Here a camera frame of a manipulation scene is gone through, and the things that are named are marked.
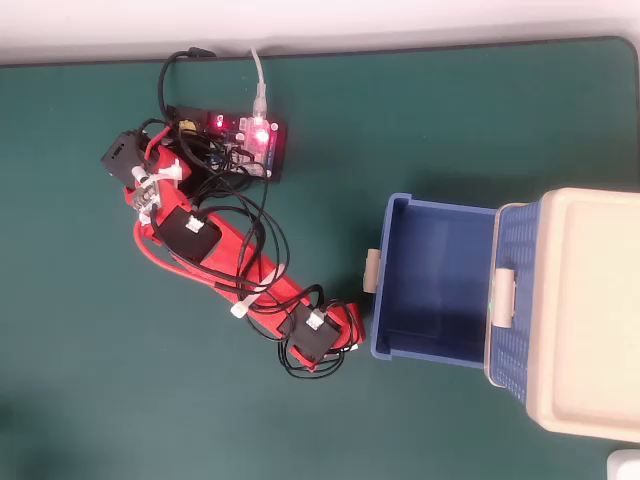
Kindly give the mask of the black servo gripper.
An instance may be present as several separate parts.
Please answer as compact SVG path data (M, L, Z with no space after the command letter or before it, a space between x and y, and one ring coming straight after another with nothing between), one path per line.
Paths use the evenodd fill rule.
M366 340L359 307L333 299L298 303L289 314L289 374L334 374L347 356Z

